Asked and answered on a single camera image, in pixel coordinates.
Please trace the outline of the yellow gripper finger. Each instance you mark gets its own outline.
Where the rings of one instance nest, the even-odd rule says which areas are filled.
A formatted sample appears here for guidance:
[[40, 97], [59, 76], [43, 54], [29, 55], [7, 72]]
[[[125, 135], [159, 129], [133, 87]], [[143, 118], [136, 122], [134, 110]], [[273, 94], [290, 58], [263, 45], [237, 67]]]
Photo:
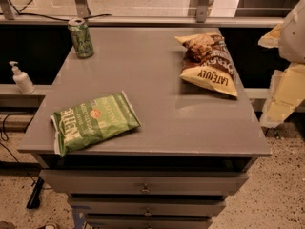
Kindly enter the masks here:
[[291, 63], [283, 72], [275, 70], [271, 78], [260, 125], [276, 128], [305, 100], [305, 65]]
[[258, 45], [264, 48], [278, 48], [282, 25], [278, 24], [258, 40]]

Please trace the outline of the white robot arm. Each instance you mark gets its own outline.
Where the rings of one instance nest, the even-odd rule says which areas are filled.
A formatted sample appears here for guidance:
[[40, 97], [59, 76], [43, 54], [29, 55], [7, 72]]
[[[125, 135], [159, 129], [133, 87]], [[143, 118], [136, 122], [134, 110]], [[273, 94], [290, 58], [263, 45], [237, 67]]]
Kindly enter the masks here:
[[280, 57], [290, 62], [284, 71], [274, 71], [259, 119], [262, 127], [275, 128], [305, 100], [305, 0], [299, 0], [284, 22], [262, 36], [258, 45], [278, 48]]

